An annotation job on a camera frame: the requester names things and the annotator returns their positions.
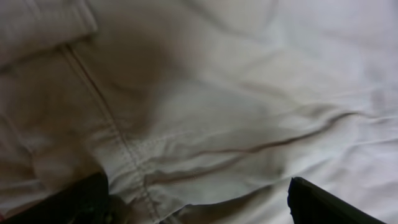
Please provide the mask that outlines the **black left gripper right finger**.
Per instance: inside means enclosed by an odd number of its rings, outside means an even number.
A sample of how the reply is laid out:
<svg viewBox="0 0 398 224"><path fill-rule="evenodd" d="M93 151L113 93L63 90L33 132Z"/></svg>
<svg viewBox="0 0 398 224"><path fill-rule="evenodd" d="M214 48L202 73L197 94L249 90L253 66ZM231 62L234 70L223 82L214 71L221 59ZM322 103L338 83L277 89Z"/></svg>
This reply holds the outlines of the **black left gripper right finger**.
<svg viewBox="0 0 398 224"><path fill-rule="evenodd" d="M287 203L295 224L385 224L302 177L291 179Z"/></svg>

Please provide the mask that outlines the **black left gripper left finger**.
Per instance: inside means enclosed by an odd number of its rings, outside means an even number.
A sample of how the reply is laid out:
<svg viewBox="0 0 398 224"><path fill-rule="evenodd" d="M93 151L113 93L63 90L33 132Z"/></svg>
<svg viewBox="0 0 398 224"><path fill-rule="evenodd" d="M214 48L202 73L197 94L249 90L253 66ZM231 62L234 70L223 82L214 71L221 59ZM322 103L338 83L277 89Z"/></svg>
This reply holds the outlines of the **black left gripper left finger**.
<svg viewBox="0 0 398 224"><path fill-rule="evenodd" d="M82 179L2 224L102 224L109 204L107 177L102 173Z"/></svg>

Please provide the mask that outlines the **beige khaki shorts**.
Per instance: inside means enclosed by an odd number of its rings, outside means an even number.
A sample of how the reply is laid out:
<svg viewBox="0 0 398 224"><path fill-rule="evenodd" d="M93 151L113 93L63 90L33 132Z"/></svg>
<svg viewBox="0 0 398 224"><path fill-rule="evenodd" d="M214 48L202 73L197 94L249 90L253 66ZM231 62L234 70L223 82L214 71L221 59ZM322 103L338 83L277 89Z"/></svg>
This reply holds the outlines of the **beige khaki shorts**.
<svg viewBox="0 0 398 224"><path fill-rule="evenodd" d="M397 2L1 1L1 215L95 172L124 223L397 222Z"/></svg>

